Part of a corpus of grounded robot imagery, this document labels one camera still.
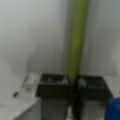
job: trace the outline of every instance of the white surface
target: white surface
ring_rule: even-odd
[[[104,76],[104,80],[109,87],[113,97],[120,97],[120,80],[112,76]]]
[[[37,99],[9,99],[5,102],[0,102],[0,119],[14,120],[20,117],[24,112],[29,110],[40,100]]]

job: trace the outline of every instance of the yellow-green pole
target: yellow-green pole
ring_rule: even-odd
[[[74,102],[74,87],[80,70],[88,7],[89,0],[74,0],[68,63],[68,80],[70,85],[71,107],[72,103]]]

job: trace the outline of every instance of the black object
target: black object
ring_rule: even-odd
[[[112,94],[101,76],[80,76],[80,80],[86,81],[86,87],[79,88],[81,99],[107,101]]]
[[[67,99],[68,84],[64,83],[64,75],[43,74],[38,86],[37,96],[45,99]]]

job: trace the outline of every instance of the green pole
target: green pole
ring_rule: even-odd
[[[89,0],[74,0],[72,18],[71,41],[68,62],[68,79],[70,85],[70,104],[74,101],[74,86],[79,75],[82,58],[83,43],[85,39],[87,13]]]

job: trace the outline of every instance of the white wall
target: white wall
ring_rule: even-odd
[[[0,100],[18,90],[29,71],[63,72],[70,5],[69,0],[0,0]]]
[[[91,0],[82,74],[119,73],[119,6]],[[71,10],[72,0],[0,0],[0,88],[7,96],[28,71],[66,72]]]
[[[120,0],[91,0],[82,72],[120,74]]]

